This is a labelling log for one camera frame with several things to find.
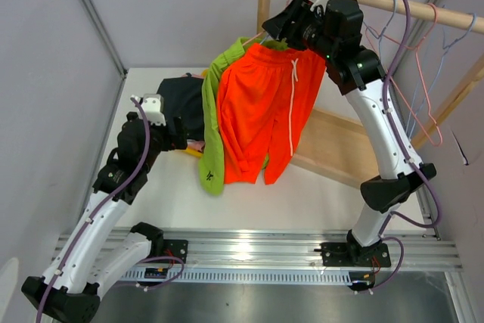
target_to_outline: black garment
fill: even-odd
[[[203,79],[190,73],[161,82],[157,93],[164,99],[163,113],[170,133],[175,133],[173,118],[181,117],[188,139],[204,140],[202,83]]]

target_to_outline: orange garment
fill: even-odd
[[[222,74],[217,117],[226,184],[255,183],[267,153],[265,183],[277,181],[299,144],[325,70],[310,50],[256,43]]]

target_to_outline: pile of clothes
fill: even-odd
[[[318,96],[324,59],[283,42],[260,42],[239,38],[204,78],[164,79],[158,90],[165,115],[182,118],[189,144],[204,141],[200,182],[211,194],[221,194],[224,184],[255,183],[264,168],[265,183],[275,183]]]

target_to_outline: drawstring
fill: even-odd
[[[292,89],[290,92],[290,104],[289,104],[289,149],[290,149],[290,155],[294,155],[294,149],[293,149],[293,102],[294,102],[294,89],[296,88],[296,82],[299,80],[297,79],[297,61],[299,58],[296,58],[296,60],[292,60],[291,63],[293,64],[293,72],[291,73],[291,85]]]

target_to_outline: table top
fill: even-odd
[[[198,73],[201,68],[133,68],[119,100],[103,166],[109,152],[116,147],[116,136],[135,110],[131,95],[154,93],[165,78],[183,73]],[[364,205],[359,190],[325,178],[298,166],[289,165],[273,185],[265,185],[259,176],[254,185],[226,185],[222,195],[206,193],[198,178],[198,159],[183,151],[158,156],[133,205],[118,221],[118,227],[147,222],[160,228],[255,229],[277,231],[349,230]],[[412,195],[400,208],[402,213],[422,222],[420,206]],[[387,227],[392,233],[421,234],[401,219],[392,219]]]

